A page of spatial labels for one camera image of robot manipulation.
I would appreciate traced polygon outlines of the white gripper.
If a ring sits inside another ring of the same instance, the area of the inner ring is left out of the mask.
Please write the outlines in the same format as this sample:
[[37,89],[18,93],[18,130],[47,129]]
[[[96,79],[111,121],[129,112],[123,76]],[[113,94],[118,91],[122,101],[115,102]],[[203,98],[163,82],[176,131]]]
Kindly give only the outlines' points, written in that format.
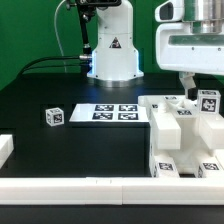
[[167,0],[155,19],[157,64],[183,71],[185,97],[195,100],[194,73],[224,76],[224,0]]

